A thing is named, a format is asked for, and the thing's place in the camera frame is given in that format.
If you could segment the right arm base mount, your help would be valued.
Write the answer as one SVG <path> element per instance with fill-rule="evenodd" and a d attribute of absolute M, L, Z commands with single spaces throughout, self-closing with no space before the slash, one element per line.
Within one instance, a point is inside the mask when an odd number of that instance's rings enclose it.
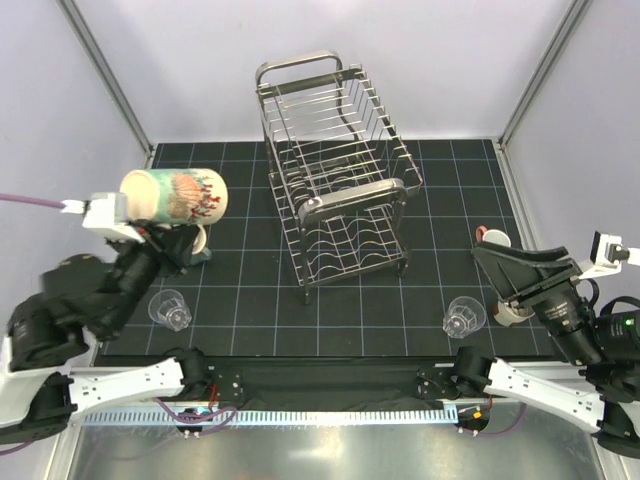
<path fill-rule="evenodd" d="M 457 390 L 452 366 L 434 365 L 417 371 L 416 392 L 424 400 L 455 400 L 460 393 Z"/>

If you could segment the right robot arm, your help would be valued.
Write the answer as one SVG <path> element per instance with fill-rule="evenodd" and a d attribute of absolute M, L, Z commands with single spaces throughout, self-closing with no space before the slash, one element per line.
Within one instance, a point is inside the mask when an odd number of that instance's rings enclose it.
<path fill-rule="evenodd" d="M 639 250 L 618 236 L 597 233 L 590 267 L 563 247 L 525 251 L 479 241 L 472 250 L 498 298 L 529 307 L 563 357 L 591 385 L 585 391 L 538 377 L 498 357 L 461 348 L 450 372 L 462 396 L 489 394 L 553 414 L 594 437 L 603 449 L 639 456 L 639 301 L 619 296 L 601 310 L 580 295 L 583 281 L 636 266 Z"/>

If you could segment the cream floral painted mug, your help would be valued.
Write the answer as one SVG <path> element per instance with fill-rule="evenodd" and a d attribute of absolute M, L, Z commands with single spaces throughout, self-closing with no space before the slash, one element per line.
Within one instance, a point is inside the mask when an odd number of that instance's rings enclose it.
<path fill-rule="evenodd" d="M 119 191 L 127 198 L 131 219 L 168 225 L 214 224 L 229 202 L 222 176 L 202 168 L 133 170 Z"/>

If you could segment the coral mug white interior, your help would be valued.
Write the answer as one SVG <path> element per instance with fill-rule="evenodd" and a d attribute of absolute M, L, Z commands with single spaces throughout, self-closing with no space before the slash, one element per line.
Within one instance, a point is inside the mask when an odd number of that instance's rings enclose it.
<path fill-rule="evenodd" d="M 476 228 L 475 236 L 477 242 L 488 242 L 507 248 L 512 246 L 509 235 L 499 229 L 490 229 L 481 225 Z"/>

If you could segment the pink mug with handle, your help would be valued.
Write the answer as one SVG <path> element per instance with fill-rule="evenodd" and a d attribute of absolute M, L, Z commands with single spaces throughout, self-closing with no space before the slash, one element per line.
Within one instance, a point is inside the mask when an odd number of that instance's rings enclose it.
<path fill-rule="evenodd" d="M 196 227 L 198 228 L 198 233 L 192 245 L 193 255 L 200 254 L 207 246 L 207 233 L 205 228 L 200 224 L 197 224 Z"/>

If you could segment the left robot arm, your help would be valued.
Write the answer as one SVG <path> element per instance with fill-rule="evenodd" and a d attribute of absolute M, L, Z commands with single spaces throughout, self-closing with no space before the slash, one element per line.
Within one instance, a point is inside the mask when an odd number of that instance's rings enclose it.
<path fill-rule="evenodd" d="M 40 277 L 40 292 L 18 304 L 1 343 L 1 442 L 55 436 L 93 412 L 137 400 L 201 400 L 213 383 L 202 351 L 174 349 L 160 362 L 110 375 L 65 375 L 89 350 L 85 339 L 120 337 L 154 281 L 183 273 L 199 234 L 194 225 L 137 222 L 141 240 L 109 241 L 107 263 L 90 254 L 63 260 Z"/>

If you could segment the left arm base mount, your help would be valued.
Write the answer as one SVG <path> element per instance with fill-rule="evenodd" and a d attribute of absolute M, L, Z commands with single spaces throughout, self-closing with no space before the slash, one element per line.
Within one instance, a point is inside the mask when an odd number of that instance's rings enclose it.
<path fill-rule="evenodd" d="M 244 401 L 243 373 L 231 367 L 212 367 L 201 399 L 211 404 L 240 404 Z"/>

